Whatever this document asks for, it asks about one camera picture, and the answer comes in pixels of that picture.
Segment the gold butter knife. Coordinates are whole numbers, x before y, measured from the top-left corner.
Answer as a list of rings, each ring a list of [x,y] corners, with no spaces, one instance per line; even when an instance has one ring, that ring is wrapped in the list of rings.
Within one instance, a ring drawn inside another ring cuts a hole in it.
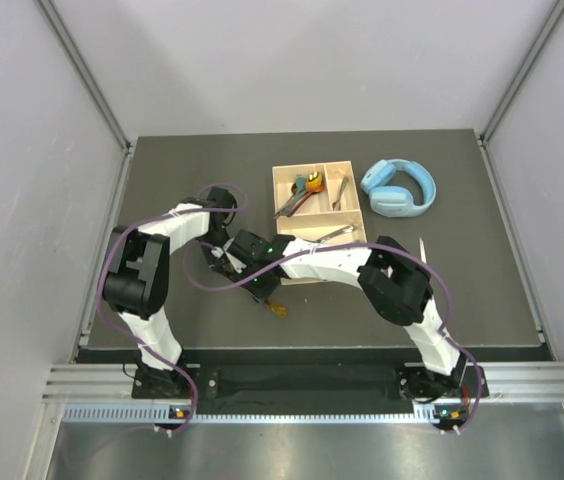
[[[228,278],[236,283],[261,269],[261,265],[247,266],[240,271],[232,267]],[[280,269],[274,267],[272,270],[254,277],[252,280],[242,285],[241,288],[252,297],[254,302],[267,307],[277,317],[285,318],[288,314],[287,309],[283,305],[270,299],[275,290],[281,285],[279,273]]]

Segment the cream divided utensil box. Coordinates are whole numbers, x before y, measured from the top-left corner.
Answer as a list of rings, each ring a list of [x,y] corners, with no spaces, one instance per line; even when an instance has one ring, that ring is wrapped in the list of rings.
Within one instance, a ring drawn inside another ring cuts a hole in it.
[[[314,171],[323,174],[324,190],[311,196],[293,216],[275,219],[277,232],[292,235],[300,240],[298,246],[291,248],[293,253],[309,250],[309,243],[349,224],[355,224],[357,230],[328,240],[324,244],[330,246],[366,242],[367,236],[353,167],[349,161],[274,166],[272,168],[274,209],[278,210],[291,197],[291,187],[299,176],[308,176]],[[334,211],[332,203],[335,201],[344,176],[349,177],[349,183],[342,197],[341,210]],[[287,286],[335,282],[358,289],[360,285],[356,279],[353,262],[367,257],[366,250],[355,253],[338,249],[315,253],[313,256],[307,254],[287,263],[293,273],[300,275],[291,279],[284,278],[282,284]]]

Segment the orange silicone spoon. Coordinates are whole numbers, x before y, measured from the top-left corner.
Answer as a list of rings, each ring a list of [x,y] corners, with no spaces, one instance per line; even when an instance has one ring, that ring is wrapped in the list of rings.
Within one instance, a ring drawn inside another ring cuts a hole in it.
[[[321,193],[325,188],[325,185],[322,184],[319,187],[316,187],[313,190],[310,190],[308,192],[306,192],[303,197],[287,212],[284,214],[284,216],[286,217],[291,217],[293,216],[296,211],[313,195],[317,195],[319,193]]]

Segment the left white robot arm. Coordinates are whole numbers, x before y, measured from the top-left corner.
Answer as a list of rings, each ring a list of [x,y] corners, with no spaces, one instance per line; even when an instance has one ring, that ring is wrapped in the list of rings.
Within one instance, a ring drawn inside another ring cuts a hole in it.
[[[191,391],[187,370],[177,365],[182,346],[164,307],[170,255],[199,237],[224,245],[226,227],[237,209],[233,194],[213,185],[204,198],[189,197],[158,217],[112,232],[98,289],[137,342],[138,398],[169,398]]]

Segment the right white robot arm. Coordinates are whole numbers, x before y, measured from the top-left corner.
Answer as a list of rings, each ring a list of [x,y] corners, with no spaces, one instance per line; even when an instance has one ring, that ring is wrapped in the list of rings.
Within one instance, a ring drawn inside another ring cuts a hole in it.
[[[438,394],[449,396],[466,380],[467,356],[451,339],[431,285],[426,262],[397,241],[327,245],[293,235],[272,240],[242,230],[224,245],[203,248],[209,267],[266,302],[283,279],[341,283],[361,290],[375,312],[404,328],[418,349],[425,377]]]

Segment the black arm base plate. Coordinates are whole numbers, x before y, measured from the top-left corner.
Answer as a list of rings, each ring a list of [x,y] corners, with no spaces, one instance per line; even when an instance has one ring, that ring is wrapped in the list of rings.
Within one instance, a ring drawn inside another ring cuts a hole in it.
[[[200,402],[256,401],[259,394],[302,400],[319,394],[365,394],[378,400],[473,398],[486,396],[482,368],[468,367],[444,377],[422,366],[405,365],[203,365],[187,373]]]

